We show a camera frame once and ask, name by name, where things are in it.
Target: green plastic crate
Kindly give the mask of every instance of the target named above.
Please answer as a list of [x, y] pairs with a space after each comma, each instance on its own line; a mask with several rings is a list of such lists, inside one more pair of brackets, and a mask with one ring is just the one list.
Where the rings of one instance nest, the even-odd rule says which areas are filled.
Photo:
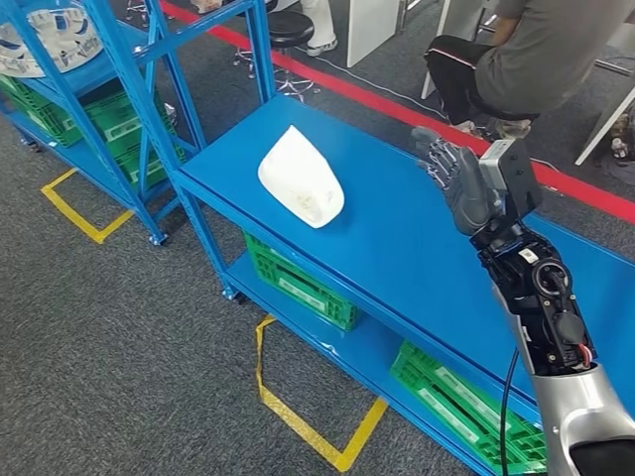
[[[136, 111], [118, 80], [109, 81], [83, 96], [81, 102], [106, 142], [113, 142], [141, 128]], [[154, 103], [162, 119], [168, 121], [165, 107], [156, 91], [154, 93]]]
[[[116, 161], [119, 165], [122, 171], [124, 172], [126, 179], [133, 186], [133, 188], [137, 188], [138, 186], [138, 154], [134, 158], [125, 157], [123, 159], [116, 159]], [[163, 165], [161, 164], [159, 157], [154, 152], [150, 153], [147, 160], [146, 186], [151, 187], [153, 185], [156, 185], [163, 179], [165, 179], [166, 177], [167, 175], [165, 174], [165, 170], [163, 169]]]
[[355, 325], [357, 308], [350, 301], [316, 281], [257, 238], [246, 232], [242, 234], [260, 279], [315, 310], [341, 329], [350, 330]]
[[[174, 147], [177, 157], [180, 162], [183, 163], [185, 160], [185, 152], [180, 147]], [[139, 155], [140, 154], [140, 143], [137, 142], [135, 145], [128, 149], [122, 155], [115, 157], [115, 160], [122, 171], [126, 176], [126, 179], [134, 188], [138, 185], [139, 173]], [[150, 155], [147, 159], [147, 179], [146, 186], [150, 187], [160, 181], [165, 179], [167, 174], [163, 168], [163, 165], [159, 159], [156, 152], [150, 149]]]
[[72, 146], [83, 138], [76, 127], [69, 127], [72, 122], [68, 122], [67, 112], [56, 104], [49, 103], [38, 109], [20, 102], [14, 102], [14, 105], [62, 146]]
[[[402, 346], [390, 372], [501, 473], [500, 404], [408, 342]], [[510, 474], [546, 472], [546, 445], [541, 429], [507, 412], [505, 434]]]
[[50, 101], [45, 97], [33, 91], [21, 80], [5, 74], [0, 74], [0, 90], [6, 93], [14, 102], [21, 102], [33, 109], [50, 104]]

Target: person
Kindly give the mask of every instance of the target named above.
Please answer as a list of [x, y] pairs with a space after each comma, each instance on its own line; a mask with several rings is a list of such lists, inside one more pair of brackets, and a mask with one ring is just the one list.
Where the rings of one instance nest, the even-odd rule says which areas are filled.
[[301, 0], [303, 13], [313, 22], [316, 31], [309, 40], [307, 54], [315, 58], [324, 52], [334, 50], [338, 45], [333, 30], [333, 18], [328, 0]]
[[[450, 123], [476, 133], [470, 97], [511, 115], [538, 115], [575, 94], [635, 0], [499, 0], [490, 45], [451, 36], [424, 57]], [[529, 120], [499, 121], [523, 137]]]

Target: white object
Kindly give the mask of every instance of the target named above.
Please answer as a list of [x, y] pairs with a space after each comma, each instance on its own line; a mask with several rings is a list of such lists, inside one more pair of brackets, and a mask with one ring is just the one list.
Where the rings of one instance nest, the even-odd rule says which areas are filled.
[[347, 67], [353, 67], [395, 34], [399, 0], [350, 0]]
[[285, 10], [285, 8], [291, 7], [291, 5], [297, 3], [298, 0], [279, 0], [278, 6], [273, 9], [274, 12], [280, 12]]
[[[88, 62], [102, 51], [92, 23], [81, 8], [37, 10], [27, 20], [61, 72]], [[45, 73], [12, 25], [0, 25], [0, 73], [42, 77]]]
[[223, 6], [223, 0], [190, 0], [199, 14], [208, 13]]
[[344, 207], [344, 191], [313, 144], [291, 126], [258, 168], [258, 178], [298, 218], [322, 228]]

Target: black pants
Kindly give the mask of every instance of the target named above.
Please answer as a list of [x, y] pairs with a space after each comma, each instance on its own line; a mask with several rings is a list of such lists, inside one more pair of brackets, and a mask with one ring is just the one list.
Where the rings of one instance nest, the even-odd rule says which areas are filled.
[[492, 47], [442, 35], [425, 53], [427, 70], [453, 125], [470, 120], [470, 96], [479, 97], [474, 71], [476, 63]]

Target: gray shirt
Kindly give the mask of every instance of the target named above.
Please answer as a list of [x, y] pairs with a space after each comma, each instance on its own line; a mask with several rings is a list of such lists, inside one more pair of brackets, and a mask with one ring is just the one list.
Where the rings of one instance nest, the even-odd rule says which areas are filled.
[[496, 13], [519, 18], [507, 43], [476, 65], [488, 104], [509, 113], [541, 113], [574, 95], [635, 0], [499, 0]]

